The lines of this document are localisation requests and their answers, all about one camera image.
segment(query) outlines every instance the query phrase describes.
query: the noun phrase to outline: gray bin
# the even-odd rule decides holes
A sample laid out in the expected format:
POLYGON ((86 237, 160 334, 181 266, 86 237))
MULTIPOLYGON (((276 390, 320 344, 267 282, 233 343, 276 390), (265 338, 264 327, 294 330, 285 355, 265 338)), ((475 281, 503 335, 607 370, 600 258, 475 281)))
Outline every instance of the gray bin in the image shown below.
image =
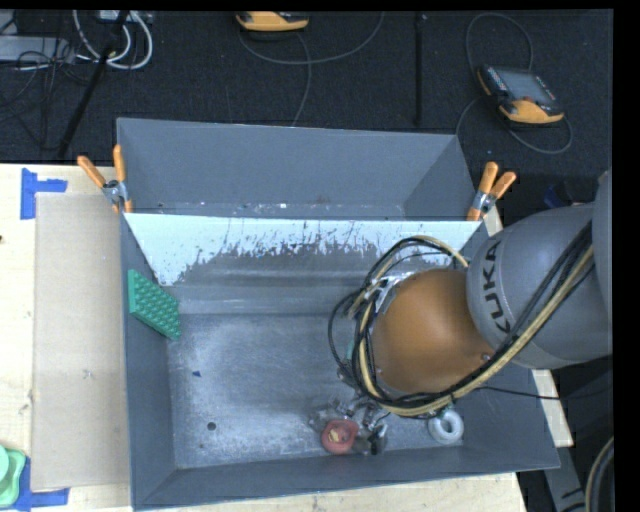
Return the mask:
MULTIPOLYGON (((379 255, 371 241, 354 250, 350 234, 340 244, 322 231, 304 247, 261 246, 256 257, 224 240, 224 251, 197 253, 179 275, 158 279, 172 257, 185 260, 182 245, 199 246, 198 226, 209 219, 348 221, 393 236, 402 225, 455 229, 474 195, 455 136, 118 119, 117 139, 136 212, 121 216, 123 289, 128 269, 157 282, 179 299, 183 331, 171 341, 129 315, 125 292, 135 509, 559 465, 539 401, 490 390, 456 404, 465 436, 455 445, 436 444, 424 422, 391 416, 383 454, 324 452, 308 415, 351 394, 336 377, 328 315, 379 255), (166 243, 132 229, 141 213, 166 243), (187 217, 171 235, 176 216, 187 217)), ((480 225, 467 257, 486 239, 480 225)), ((340 329, 341 339, 351 336, 350 326, 340 329)), ((514 365, 490 384, 537 392, 530 371, 514 365)))

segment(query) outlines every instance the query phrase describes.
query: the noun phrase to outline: black carpet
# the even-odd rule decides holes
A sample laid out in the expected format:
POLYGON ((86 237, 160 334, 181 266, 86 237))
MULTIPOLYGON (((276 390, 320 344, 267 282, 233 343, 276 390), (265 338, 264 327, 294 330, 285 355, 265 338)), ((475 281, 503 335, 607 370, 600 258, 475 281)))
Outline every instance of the black carpet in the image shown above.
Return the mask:
MULTIPOLYGON (((16 12, 19 33, 59 34, 88 54, 71 11, 16 12)), ((93 13, 78 11, 78 20, 99 50, 112 25, 99 23, 93 13)), ((518 174, 499 203, 505 225, 547 208, 550 191, 565 201, 593 199, 598 176, 612 165, 613 10, 423 14, 416 25, 413 11, 312 12, 301 37, 264 42, 241 33, 232 12, 154 11, 151 61, 135 71, 107 68, 62 157, 60 142, 96 65, 76 60, 17 71, 15 63, 3 63, 0 161, 74 163, 86 154, 110 165, 115 120, 125 116, 430 133, 458 128, 475 184, 487 160, 518 174), (271 62, 250 50, 297 64, 271 62), (344 53, 350 55, 331 59, 344 53), (308 58, 321 62, 308 66, 308 58), (484 100, 461 119, 470 102, 481 98, 469 62, 517 68, 531 63, 564 106, 571 130, 561 122, 517 132, 540 152, 518 142, 484 100)), ((144 34, 128 26, 134 46, 129 55, 137 52, 139 61, 147 49, 144 34)))

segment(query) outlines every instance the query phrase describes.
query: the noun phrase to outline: wooden table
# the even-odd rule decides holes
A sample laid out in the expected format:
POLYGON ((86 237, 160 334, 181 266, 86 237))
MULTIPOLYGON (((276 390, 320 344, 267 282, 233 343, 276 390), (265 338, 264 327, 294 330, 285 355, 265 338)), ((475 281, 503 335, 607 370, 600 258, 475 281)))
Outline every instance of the wooden table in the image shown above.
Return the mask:
MULTIPOLYGON (((67 180, 66 193, 101 193, 76 166, 0 164, 0 190, 3 194, 0 201, 0 444, 31 456, 36 220, 20 220, 23 167, 37 173, 39 180, 67 180)), ((115 176, 113 168, 101 167, 100 170, 107 179, 115 176)), ((490 232, 500 229, 495 209, 486 222, 490 232)), ((536 371, 534 378, 541 394, 556 394, 548 371, 536 371)), ((556 446, 571 446, 571 433, 560 404, 549 400, 542 402, 556 446)), ((128 484, 77 486, 71 488, 68 505, 55 510, 131 510, 128 503, 128 484)), ((509 473, 231 502, 191 507, 189 510, 525 512, 526 507, 516 475, 509 473)))

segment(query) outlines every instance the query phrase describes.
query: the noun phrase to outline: green object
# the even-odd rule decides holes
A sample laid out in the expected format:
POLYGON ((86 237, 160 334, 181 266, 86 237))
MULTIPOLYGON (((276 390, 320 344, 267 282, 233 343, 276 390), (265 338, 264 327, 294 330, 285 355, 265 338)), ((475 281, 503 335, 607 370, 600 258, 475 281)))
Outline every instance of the green object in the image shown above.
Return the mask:
POLYGON ((178 300, 133 269, 127 273, 127 284, 129 313, 167 338, 178 339, 181 334, 178 300))
POLYGON ((20 475, 27 457, 0 445, 0 508, 10 507, 20 495, 20 475))

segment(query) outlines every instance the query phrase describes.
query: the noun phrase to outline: gray robot arm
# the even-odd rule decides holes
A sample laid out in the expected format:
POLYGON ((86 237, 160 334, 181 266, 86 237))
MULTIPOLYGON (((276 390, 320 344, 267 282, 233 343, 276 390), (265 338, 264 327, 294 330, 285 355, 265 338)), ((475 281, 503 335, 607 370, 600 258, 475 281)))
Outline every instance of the gray robot arm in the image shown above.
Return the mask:
POLYGON ((523 315, 534 318, 578 256, 593 250, 571 293, 513 362, 555 369, 611 354, 611 196, 609 171, 593 203, 532 215, 478 249, 467 272, 467 302, 478 331, 496 350, 521 334, 523 315))

